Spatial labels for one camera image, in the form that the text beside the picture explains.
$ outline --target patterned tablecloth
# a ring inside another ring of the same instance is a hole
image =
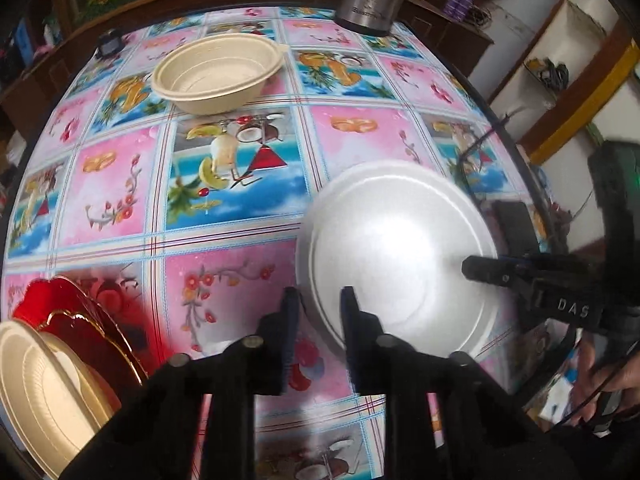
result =
[[[489,128],[473,100],[403,26],[388,38],[359,36],[331,15],[291,7],[197,14],[129,34],[115,59],[92,59],[22,179],[2,319],[30,280],[63,274],[113,314],[149,372],[174,352],[214,354],[251,333],[295,285],[302,216],[341,171],[400,158],[455,178],[460,151]],[[256,102],[196,117],[152,92],[151,71],[167,53],[230,30],[290,45]],[[531,202],[495,136],[466,171],[489,200]],[[506,388],[536,354],[522,352],[512,326],[505,306],[479,355]],[[286,394],[258,399],[256,410],[258,478],[294,480],[305,449],[336,441],[352,442],[334,476],[382,474],[384,400],[353,393],[304,317]]]

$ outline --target table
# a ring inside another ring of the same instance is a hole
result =
[[[129,34],[114,59],[92,59],[22,178],[2,319],[32,279],[62,274],[108,309],[149,373],[174,352],[215,354],[252,333],[295,285],[296,232],[332,178],[360,162],[400,158],[455,179],[458,154],[490,127],[473,99],[402,25],[373,38],[331,16],[297,7],[194,14]],[[152,92],[150,74],[164,56],[227,31],[290,46],[258,100],[196,117]],[[488,200],[531,205],[496,136],[467,169]],[[511,390],[536,363],[535,352],[514,357],[514,349],[544,346],[541,330],[520,338],[507,298],[478,359]],[[334,476],[382,474],[384,399],[354,394],[304,316],[286,394],[257,399],[256,410],[258,478],[293,479],[303,450],[322,454],[336,442]]]

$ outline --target bowl rim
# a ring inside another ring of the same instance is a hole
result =
[[[217,43],[220,41],[228,40],[228,39],[239,39],[241,41],[254,41],[262,43],[264,46],[270,48],[272,52],[275,54],[274,61],[270,67],[268,67],[264,72],[260,75],[255,76],[245,82],[240,84],[228,85],[222,88],[218,88],[215,90],[207,90],[202,92],[182,92],[182,91],[174,91],[165,88],[160,83],[160,78],[162,77],[162,72],[164,72],[165,68],[169,65],[169,63],[173,62],[175,58],[183,55],[186,51],[194,48],[195,46],[199,46],[203,43]],[[181,47],[178,47],[168,56],[166,56],[155,68],[153,74],[151,76],[151,88],[154,92],[156,92],[160,97],[165,99],[169,99],[171,101],[178,102],[189,102],[189,101],[199,101],[204,99],[211,99],[215,97],[222,97],[225,95],[233,94],[235,92],[239,92],[242,90],[246,90],[257,84],[260,84],[274,75],[284,63],[284,54],[289,51],[289,46],[281,43],[277,43],[270,38],[264,38],[262,36],[256,36],[255,34],[246,34],[244,32],[226,32],[223,34],[217,34],[215,36],[208,36],[206,38],[201,38],[199,40],[191,41],[191,43],[187,43]]]

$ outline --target wooden cabinet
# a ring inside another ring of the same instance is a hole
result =
[[[398,19],[466,77],[473,72],[482,54],[494,44],[481,30],[455,21],[423,0],[405,1]]]

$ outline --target beige bowl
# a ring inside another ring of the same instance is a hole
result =
[[[289,47],[255,34],[229,33],[193,41],[165,57],[151,88],[196,115],[235,110],[260,95]]]

